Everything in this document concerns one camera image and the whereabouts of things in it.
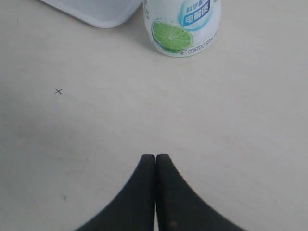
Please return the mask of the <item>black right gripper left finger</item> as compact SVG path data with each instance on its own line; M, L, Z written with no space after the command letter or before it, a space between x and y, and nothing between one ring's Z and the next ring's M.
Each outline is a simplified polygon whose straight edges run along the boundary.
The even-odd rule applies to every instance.
M116 197L78 231L152 231L154 229L155 156L141 156Z

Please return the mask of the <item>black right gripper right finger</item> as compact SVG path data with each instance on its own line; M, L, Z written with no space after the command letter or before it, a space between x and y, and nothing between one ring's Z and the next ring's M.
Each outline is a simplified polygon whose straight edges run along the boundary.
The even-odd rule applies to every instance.
M167 154L156 157L156 213L160 231L242 231L189 186Z

